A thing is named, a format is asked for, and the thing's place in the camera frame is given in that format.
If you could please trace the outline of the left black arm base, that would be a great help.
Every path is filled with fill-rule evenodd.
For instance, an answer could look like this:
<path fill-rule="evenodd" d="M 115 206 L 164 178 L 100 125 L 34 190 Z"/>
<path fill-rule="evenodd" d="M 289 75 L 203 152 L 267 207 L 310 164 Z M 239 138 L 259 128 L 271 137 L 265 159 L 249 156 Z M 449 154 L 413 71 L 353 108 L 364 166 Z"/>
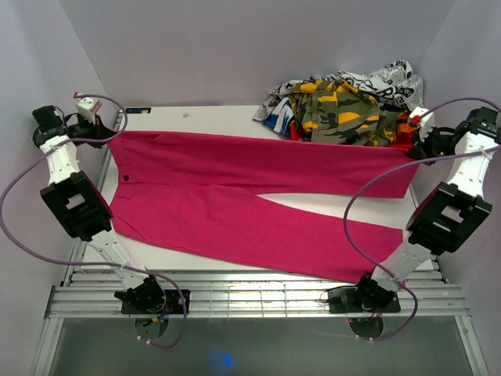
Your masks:
<path fill-rule="evenodd" d="M 183 298 L 186 304 L 186 312 L 189 312 L 189 301 L 191 297 L 191 290 L 182 289 L 181 290 Z M 167 299 L 167 308 L 171 314 L 183 314 L 182 300 L 179 293 L 175 289 L 164 291 Z M 120 313 L 122 314 L 151 314 L 153 313 L 146 311 L 144 309 L 137 309 L 127 302 L 121 303 Z"/>

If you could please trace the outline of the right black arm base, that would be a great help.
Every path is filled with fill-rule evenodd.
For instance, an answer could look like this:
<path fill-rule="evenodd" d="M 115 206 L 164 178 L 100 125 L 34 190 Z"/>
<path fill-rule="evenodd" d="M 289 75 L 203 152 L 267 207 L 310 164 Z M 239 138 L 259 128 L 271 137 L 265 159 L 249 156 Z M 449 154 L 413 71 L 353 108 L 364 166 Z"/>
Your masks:
<path fill-rule="evenodd" d="M 327 303 L 331 313 L 399 313 L 401 311 L 397 296 L 394 296 L 391 301 L 383 302 L 356 286 L 329 289 Z"/>

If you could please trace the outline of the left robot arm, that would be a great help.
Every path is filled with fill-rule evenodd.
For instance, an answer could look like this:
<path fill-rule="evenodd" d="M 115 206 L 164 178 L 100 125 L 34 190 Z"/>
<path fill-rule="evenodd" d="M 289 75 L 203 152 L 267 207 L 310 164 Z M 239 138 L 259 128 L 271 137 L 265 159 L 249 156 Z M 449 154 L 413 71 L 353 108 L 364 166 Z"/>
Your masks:
<path fill-rule="evenodd" d="M 42 200 L 70 237 L 94 247 L 112 265 L 122 284 L 114 293 L 116 298 L 141 312 L 159 313 L 167 304 L 166 294 L 157 278 L 144 273 L 144 267 L 120 244 L 110 206 L 77 161 L 77 146 L 83 139 L 100 148 L 101 141 L 116 132 L 103 125 L 96 110 L 82 104 L 77 106 L 74 125 L 68 125 L 69 118 L 57 114 L 54 106 L 40 107 L 32 116 L 38 124 L 33 142 L 47 156 L 49 168 L 49 184 L 40 191 Z"/>

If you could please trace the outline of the pink trousers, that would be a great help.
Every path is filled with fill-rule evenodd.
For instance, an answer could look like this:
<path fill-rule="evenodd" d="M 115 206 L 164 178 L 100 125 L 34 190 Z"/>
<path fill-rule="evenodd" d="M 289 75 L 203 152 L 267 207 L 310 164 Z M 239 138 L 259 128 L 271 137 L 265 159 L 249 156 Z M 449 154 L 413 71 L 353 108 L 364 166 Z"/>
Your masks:
<path fill-rule="evenodd" d="M 183 132 L 124 132 L 115 230 L 153 246 L 291 273 L 358 281 L 401 230 L 270 201 L 270 193 L 400 199 L 416 168 L 402 149 Z"/>

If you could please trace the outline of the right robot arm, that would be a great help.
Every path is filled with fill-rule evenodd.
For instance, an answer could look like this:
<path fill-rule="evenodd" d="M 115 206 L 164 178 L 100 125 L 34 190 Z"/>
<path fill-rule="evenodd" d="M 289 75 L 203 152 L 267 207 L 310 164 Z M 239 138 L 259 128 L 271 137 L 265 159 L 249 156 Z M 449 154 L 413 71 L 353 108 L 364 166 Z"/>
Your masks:
<path fill-rule="evenodd" d="M 436 157 L 456 155 L 447 181 L 439 183 L 418 206 L 405 227 L 402 244 L 380 266 L 362 275 L 353 292 L 363 311 L 384 309 L 400 284 L 433 256 L 457 251 L 487 219 L 492 205 L 483 183 L 494 148 L 500 145 L 496 110 L 472 110 L 456 128 L 438 127 L 431 111 L 417 107 L 409 123 L 417 128 L 408 157 L 432 165 Z"/>

